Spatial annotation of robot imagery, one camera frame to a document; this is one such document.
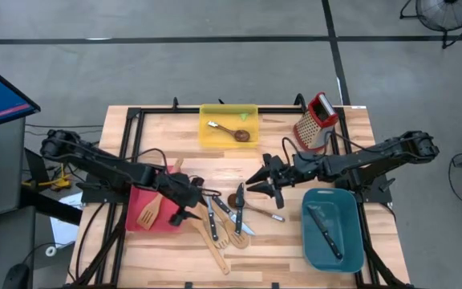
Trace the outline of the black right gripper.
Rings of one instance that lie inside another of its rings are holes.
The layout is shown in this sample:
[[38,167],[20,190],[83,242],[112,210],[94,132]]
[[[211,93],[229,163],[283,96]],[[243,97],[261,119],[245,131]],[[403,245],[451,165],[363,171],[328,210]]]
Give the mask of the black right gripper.
[[[257,191],[273,197],[278,209],[285,206],[282,191],[278,187],[295,186],[298,183],[311,181],[316,178],[318,172],[318,163],[314,158],[294,156],[294,163],[288,165],[280,157],[272,157],[269,153],[263,154],[262,157],[263,166],[245,183],[252,185],[262,181]],[[266,181],[269,176],[273,184]]]

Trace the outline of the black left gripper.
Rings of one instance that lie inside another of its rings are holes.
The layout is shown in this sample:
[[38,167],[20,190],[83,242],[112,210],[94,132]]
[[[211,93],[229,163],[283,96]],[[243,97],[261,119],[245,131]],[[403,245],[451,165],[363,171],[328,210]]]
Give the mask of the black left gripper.
[[[205,179],[194,177],[191,182],[184,173],[159,173],[152,183],[152,187],[167,199],[173,201],[179,207],[195,207],[202,198],[201,188],[204,187]],[[197,215],[179,208],[169,219],[171,226],[179,226],[187,219],[201,220]]]

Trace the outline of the dark wooden spoon metal tip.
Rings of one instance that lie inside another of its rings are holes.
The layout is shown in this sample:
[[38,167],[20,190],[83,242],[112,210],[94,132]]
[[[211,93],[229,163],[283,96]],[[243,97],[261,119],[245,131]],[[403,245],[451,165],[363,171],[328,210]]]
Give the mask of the dark wooden spoon metal tip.
[[250,140],[250,134],[249,134],[248,131],[245,131],[245,130],[242,130],[242,129],[232,130],[232,129],[226,128],[223,125],[220,125],[220,124],[218,124],[218,123],[216,123],[214,121],[209,121],[208,126],[220,129],[220,130],[222,130],[224,132],[227,132],[237,142],[248,142]]
[[[238,205],[236,203],[237,201],[237,195],[235,193],[232,193],[228,196],[228,204],[234,208],[234,209],[237,209],[238,208]],[[273,214],[273,213],[270,213],[269,211],[266,211],[266,210],[263,210],[263,209],[259,209],[257,207],[254,207],[252,205],[250,205],[249,203],[247,203],[246,201],[244,201],[244,205],[243,205],[243,208],[244,209],[248,209],[248,210],[252,210],[252,211],[255,211],[257,213],[260,213],[260,214],[263,214],[265,215],[266,217],[268,218],[272,218],[278,222],[285,222],[285,218],[280,216],[280,215],[277,215],[277,214]]]

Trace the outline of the all-black knife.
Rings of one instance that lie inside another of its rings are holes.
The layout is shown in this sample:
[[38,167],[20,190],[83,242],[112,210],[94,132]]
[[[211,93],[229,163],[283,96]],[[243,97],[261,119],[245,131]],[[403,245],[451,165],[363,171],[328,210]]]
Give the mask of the all-black knife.
[[245,200],[244,200],[244,188],[245,184],[241,183],[236,192],[236,197],[235,197],[235,206],[237,209],[236,212],[236,223],[235,223],[235,234],[240,235],[242,231],[242,215],[243,215],[243,207],[245,205]]

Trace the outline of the wide wooden slotted turner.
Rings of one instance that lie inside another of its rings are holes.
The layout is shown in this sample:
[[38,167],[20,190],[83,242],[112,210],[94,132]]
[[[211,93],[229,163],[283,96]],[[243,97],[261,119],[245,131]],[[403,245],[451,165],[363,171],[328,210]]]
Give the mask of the wide wooden slotted turner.
[[140,192],[140,196],[145,197],[147,202],[140,211],[137,224],[145,230],[154,226],[170,227],[168,220],[178,210],[178,206],[158,192],[144,190]]

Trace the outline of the wooden spork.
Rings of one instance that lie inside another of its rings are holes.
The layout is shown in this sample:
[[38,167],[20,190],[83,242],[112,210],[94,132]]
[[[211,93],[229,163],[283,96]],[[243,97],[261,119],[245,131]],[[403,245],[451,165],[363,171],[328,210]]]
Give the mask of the wooden spork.
[[211,232],[210,232],[210,229],[209,229],[207,207],[204,206],[201,203],[198,203],[197,208],[199,210],[199,213],[201,214],[201,218],[202,218],[204,228],[205,228],[207,234],[209,235],[209,237],[211,238],[211,240],[213,242],[213,245],[217,249],[225,249],[229,245],[229,237],[228,237],[227,233],[225,232],[224,227],[217,222],[217,217],[215,216],[215,213],[214,213],[214,221],[216,223],[217,234],[218,234],[218,237],[219,237],[219,240],[217,242],[214,242],[213,239],[212,239],[212,236],[211,236]]

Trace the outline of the plain wooden spatula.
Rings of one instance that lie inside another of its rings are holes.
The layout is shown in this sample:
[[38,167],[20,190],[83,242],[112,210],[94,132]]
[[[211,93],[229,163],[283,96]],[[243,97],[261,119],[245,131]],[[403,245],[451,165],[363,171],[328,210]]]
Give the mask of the plain wooden spatula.
[[206,245],[207,245],[207,247],[209,249],[210,254],[213,256],[213,258],[214,258],[216,264],[218,265],[218,267],[220,268],[221,272],[224,275],[228,275],[230,270],[229,270],[225,260],[221,256],[220,252],[218,251],[218,249],[213,245],[213,242],[212,242],[211,238],[209,237],[209,235],[207,234],[207,232],[206,232],[206,230],[204,228],[203,222],[201,220],[198,220],[198,219],[190,218],[188,220],[188,223],[200,233],[201,237],[203,238],[204,242],[206,243]]

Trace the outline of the dark-bladed black-handled knife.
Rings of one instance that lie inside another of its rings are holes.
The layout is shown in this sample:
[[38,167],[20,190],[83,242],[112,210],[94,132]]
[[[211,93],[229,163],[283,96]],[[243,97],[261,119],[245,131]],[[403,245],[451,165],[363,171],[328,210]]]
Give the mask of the dark-bladed black-handled knife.
[[327,227],[323,224],[322,220],[318,216],[318,212],[316,210],[315,206],[307,206],[306,209],[308,210],[310,216],[313,218],[316,226],[320,230],[322,236],[324,237],[325,241],[327,242],[329,248],[331,249],[332,253],[334,254],[336,259],[342,259],[342,252],[336,245],[334,239],[330,236],[329,230]]

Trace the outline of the pink plastic bin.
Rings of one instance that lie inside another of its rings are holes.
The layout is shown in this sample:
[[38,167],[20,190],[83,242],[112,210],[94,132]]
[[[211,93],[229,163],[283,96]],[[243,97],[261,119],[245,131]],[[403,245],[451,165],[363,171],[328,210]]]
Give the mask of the pink plastic bin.
[[150,203],[156,196],[157,192],[151,190],[132,188],[128,202],[128,212],[125,222],[125,228],[128,232],[152,232],[152,233],[174,233],[180,230],[179,226],[169,224],[170,217],[178,210],[178,206],[162,197],[159,213],[156,220],[149,229],[145,229],[138,223],[138,218],[143,208]]

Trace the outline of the yellow plastic bin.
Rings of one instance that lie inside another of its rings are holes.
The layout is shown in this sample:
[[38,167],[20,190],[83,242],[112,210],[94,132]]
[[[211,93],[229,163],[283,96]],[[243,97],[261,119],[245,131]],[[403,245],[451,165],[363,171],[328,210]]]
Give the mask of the yellow plastic bin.
[[[237,142],[220,129],[208,126],[214,121],[232,130],[248,131],[248,142]],[[206,148],[252,149],[259,141],[259,108],[256,104],[202,104],[199,109],[199,141]]]

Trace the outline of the steel box grater red trim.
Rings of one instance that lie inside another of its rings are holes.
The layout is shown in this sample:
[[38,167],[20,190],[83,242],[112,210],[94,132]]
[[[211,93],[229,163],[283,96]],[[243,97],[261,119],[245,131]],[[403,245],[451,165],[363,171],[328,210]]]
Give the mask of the steel box grater red trim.
[[294,125],[294,136],[304,150],[316,152],[326,146],[326,133],[332,132],[337,122],[337,112],[326,94],[319,92]]

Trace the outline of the black triangular stand panel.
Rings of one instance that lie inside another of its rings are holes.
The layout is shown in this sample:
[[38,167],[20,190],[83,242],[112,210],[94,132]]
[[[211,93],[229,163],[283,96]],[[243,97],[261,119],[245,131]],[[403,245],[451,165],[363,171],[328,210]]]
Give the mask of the black triangular stand panel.
[[27,148],[24,148],[24,156],[30,173],[30,186],[33,188],[47,186],[47,182],[51,179],[43,158]]

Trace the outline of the grey equipment cabinet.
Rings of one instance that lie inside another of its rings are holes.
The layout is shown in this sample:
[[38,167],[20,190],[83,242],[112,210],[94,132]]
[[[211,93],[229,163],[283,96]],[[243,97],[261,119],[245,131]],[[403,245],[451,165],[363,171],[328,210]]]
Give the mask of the grey equipment cabinet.
[[0,214],[19,207],[25,119],[0,124]]

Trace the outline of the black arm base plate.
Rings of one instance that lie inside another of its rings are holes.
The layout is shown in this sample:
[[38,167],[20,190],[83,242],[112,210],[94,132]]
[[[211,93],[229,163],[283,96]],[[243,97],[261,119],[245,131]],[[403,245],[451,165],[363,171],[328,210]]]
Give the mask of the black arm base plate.
[[354,193],[359,203],[387,204],[392,202],[390,185],[394,182],[394,178],[387,179],[385,174],[372,178],[361,177],[357,172],[349,172],[334,184],[337,189],[345,189]]
[[77,183],[82,190],[83,203],[127,203],[131,193],[131,186],[115,189],[99,183]]

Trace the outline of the black metal table frame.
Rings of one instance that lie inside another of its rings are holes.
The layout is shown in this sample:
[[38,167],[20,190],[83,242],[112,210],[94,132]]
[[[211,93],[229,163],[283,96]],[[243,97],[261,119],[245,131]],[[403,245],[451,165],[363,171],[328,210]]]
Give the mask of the black metal table frame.
[[[144,161],[182,159],[183,171],[205,179],[223,196],[233,193],[261,165],[262,154],[282,152],[281,139],[305,109],[302,97],[292,105],[259,108],[260,143],[255,149],[205,149],[199,145],[196,105],[148,105],[108,108],[100,145],[112,154],[153,148]],[[245,222],[255,236],[245,249],[218,249],[230,272],[224,275],[200,233],[184,222],[174,233],[123,230],[91,278],[91,284],[118,288],[354,288],[383,285],[370,261],[356,274],[317,271],[303,258],[300,206],[309,184],[284,190],[285,222],[250,212]]]

